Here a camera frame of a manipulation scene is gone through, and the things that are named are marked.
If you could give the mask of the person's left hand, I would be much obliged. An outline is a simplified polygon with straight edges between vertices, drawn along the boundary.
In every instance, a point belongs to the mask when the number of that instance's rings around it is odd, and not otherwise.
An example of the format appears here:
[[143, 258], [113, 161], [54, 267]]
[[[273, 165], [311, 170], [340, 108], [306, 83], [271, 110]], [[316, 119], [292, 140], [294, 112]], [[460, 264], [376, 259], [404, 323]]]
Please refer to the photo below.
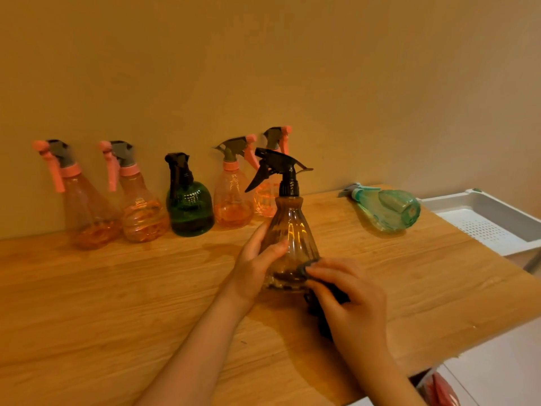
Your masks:
[[267, 271], [256, 270], [256, 257], [261, 253], [269, 224], [269, 220], [261, 224], [242, 247], [222, 290], [243, 312], [249, 311], [263, 287]]

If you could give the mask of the person's right hand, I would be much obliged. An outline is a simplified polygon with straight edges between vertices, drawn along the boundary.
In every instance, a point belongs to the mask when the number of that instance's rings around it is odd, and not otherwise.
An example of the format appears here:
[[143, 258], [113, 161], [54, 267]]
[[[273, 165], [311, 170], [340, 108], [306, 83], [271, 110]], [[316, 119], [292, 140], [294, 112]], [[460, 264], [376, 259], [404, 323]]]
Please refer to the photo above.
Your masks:
[[359, 278], [359, 297], [345, 295], [340, 305], [332, 297], [320, 297], [333, 341], [346, 336], [360, 336], [363, 332], [387, 335], [387, 300], [381, 287], [376, 285], [353, 258], [324, 258], [306, 268], [306, 272], [347, 272]]

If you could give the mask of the brown spray bottle black trigger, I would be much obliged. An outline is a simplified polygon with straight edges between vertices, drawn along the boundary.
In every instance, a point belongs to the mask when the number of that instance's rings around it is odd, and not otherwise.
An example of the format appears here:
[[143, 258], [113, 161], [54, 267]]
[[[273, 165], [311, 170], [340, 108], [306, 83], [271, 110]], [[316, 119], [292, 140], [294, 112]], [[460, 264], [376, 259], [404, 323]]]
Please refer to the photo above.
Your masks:
[[281, 176], [279, 195], [275, 198], [276, 212], [261, 242], [260, 251], [283, 240], [288, 242], [287, 252], [267, 269], [263, 286], [282, 291], [305, 290], [307, 277], [300, 268], [317, 261], [320, 255], [301, 210], [303, 198], [300, 196], [296, 176], [299, 172], [312, 171], [313, 168], [271, 149], [256, 148], [255, 156], [260, 158], [259, 166], [245, 192], [254, 190], [274, 174]]

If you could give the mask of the person's left forearm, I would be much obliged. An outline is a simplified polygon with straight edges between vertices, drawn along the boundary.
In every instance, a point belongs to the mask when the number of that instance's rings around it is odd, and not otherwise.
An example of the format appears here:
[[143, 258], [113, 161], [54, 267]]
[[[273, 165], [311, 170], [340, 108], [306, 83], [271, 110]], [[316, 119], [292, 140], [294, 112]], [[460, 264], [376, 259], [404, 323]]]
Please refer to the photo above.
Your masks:
[[218, 293], [134, 406], [209, 406], [235, 331], [258, 293], [231, 285]]

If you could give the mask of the person's right forearm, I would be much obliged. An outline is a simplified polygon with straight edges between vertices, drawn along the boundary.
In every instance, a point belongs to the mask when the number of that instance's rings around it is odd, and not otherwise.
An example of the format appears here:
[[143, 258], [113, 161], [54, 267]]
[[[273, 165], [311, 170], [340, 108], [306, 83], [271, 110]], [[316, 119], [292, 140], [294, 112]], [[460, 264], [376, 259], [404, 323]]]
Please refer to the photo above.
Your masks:
[[346, 336], [335, 345], [373, 406], [426, 406], [392, 357], [385, 332]]

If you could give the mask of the orange spray bottle pink trigger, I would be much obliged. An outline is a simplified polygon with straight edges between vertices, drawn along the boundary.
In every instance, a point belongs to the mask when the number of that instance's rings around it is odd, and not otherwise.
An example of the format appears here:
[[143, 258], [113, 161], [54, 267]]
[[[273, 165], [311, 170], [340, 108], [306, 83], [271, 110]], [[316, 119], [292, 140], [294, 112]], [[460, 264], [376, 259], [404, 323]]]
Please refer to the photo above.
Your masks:
[[[289, 155], [288, 139], [291, 126], [271, 127], [263, 135], [267, 139], [265, 148]], [[279, 195], [281, 177], [272, 175], [255, 188], [255, 212], [264, 218], [272, 218], [276, 212], [275, 198]]]
[[133, 243], [154, 241], [169, 228], [166, 207], [146, 186], [133, 146], [125, 141], [100, 141], [107, 164], [110, 191], [121, 187], [121, 224], [125, 238]]
[[119, 238], [119, 211], [83, 174], [70, 146], [60, 140], [37, 140], [32, 147], [48, 165], [55, 189], [62, 195], [70, 243], [79, 249], [96, 250]]
[[214, 149], [223, 155], [222, 173], [214, 188], [213, 208], [216, 223], [226, 228], [241, 228], [250, 223], [255, 214], [253, 196], [246, 192], [249, 186], [246, 174], [240, 170], [238, 156], [258, 170], [255, 156], [254, 134], [230, 138]]

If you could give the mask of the teal spray bottle lying down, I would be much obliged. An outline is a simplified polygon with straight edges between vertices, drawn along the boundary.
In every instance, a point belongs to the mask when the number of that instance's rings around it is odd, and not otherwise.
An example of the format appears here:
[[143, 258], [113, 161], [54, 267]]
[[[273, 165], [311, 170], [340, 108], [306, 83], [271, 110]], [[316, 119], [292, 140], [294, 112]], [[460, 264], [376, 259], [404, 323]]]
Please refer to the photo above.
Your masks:
[[338, 197], [351, 199], [380, 231], [394, 233], [412, 227], [421, 215], [420, 202], [411, 193], [351, 184]]

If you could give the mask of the green spray bottle black trigger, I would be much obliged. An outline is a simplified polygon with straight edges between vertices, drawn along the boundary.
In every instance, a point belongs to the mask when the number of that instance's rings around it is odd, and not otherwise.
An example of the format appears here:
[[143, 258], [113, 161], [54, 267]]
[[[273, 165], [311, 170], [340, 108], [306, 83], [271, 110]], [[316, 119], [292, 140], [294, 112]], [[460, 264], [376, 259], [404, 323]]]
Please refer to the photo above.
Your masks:
[[188, 165], [189, 155], [169, 153], [165, 161], [170, 170], [166, 207], [172, 231], [180, 237], [197, 237], [215, 223], [212, 196], [207, 187], [195, 181]]

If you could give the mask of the red plastic bag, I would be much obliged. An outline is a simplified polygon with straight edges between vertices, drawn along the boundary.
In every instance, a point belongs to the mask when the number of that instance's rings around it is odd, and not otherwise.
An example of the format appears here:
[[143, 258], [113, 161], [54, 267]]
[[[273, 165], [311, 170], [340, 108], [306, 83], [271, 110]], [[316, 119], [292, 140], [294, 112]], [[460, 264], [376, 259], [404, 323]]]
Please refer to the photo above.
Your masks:
[[417, 391], [427, 406], [461, 406], [454, 389], [437, 371], [424, 376]]

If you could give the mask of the white plastic perforated tray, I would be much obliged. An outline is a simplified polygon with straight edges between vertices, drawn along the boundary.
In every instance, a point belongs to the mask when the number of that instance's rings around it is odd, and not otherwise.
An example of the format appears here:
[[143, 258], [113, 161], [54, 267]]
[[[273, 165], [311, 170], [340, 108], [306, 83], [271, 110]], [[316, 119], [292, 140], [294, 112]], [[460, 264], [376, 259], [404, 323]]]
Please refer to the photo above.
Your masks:
[[484, 191], [468, 189], [420, 202], [500, 256], [509, 257], [541, 248], [541, 219]]

